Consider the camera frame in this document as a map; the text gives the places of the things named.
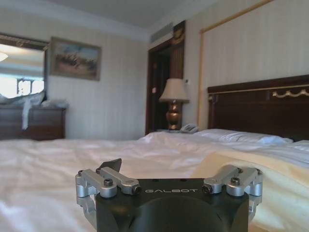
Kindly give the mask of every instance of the door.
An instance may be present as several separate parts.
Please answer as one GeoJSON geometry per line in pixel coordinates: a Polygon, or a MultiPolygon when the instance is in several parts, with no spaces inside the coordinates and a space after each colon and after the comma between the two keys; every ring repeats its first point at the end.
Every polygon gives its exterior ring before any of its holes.
{"type": "Polygon", "coordinates": [[[170,75],[170,47],[149,53],[146,133],[168,128],[168,103],[159,98],[170,75]]]}

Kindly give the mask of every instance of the metal bracket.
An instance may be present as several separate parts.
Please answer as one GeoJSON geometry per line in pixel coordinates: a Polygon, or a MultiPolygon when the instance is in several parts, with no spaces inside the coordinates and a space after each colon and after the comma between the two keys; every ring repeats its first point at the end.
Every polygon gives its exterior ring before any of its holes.
{"type": "MultiPolygon", "coordinates": [[[[115,165],[114,161],[108,162],[109,166],[119,170],[120,166],[115,165]]],[[[100,193],[103,198],[111,198],[117,195],[117,187],[124,194],[138,195],[141,192],[137,179],[128,178],[104,163],[101,167],[96,172],[90,169],[81,170],[75,176],[76,202],[83,207],[85,217],[95,229],[97,228],[96,208],[90,195],[100,193]]]]}
{"type": "Polygon", "coordinates": [[[240,197],[245,192],[249,195],[249,221],[251,221],[256,207],[262,202],[262,172],[256,168],[240,169],[226,165],[214,177],[204,179],[203,190],[207,194],[220,193],[223,185],[226,185],[226,192],[231,196],[240,197]]]}

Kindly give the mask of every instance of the picture frame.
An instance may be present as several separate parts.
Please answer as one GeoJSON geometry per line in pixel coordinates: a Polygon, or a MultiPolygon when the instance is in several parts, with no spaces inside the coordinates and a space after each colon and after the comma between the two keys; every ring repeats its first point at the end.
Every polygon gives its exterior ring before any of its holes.
{"type": "Polygon", "coordinates": [[[50,75],[99,81],[101,56],[99,46],[52,37],[50,75]]]}

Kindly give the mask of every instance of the wooden headboard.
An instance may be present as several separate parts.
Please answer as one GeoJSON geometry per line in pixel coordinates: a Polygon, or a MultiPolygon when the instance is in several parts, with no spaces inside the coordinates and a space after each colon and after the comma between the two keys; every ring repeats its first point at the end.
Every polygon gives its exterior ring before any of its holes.
{"type": "Polygon", "coordinates": [[[208,88],[209,128],[309,140],[309,75],[208,88]]]}

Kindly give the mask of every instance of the mirror frame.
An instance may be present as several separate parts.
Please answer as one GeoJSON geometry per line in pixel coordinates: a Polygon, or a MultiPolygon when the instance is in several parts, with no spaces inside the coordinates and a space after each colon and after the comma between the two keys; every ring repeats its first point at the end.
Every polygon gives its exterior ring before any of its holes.
{"type": "Polygon", "coordinates": [[[23,47],[30,48],[35,50],[40,50],[44,52],[44,70],[43,70],[43,79],[44,79],[44,91],[45,97],[44,100],[47,99],[47,77],[48,77],[48,51],[49,51],[49,42],[43,40],[36,40],[26,37],[20,37],[10,34],[0,33],[0,44],[15,46],[15,47],[23,47]]]}

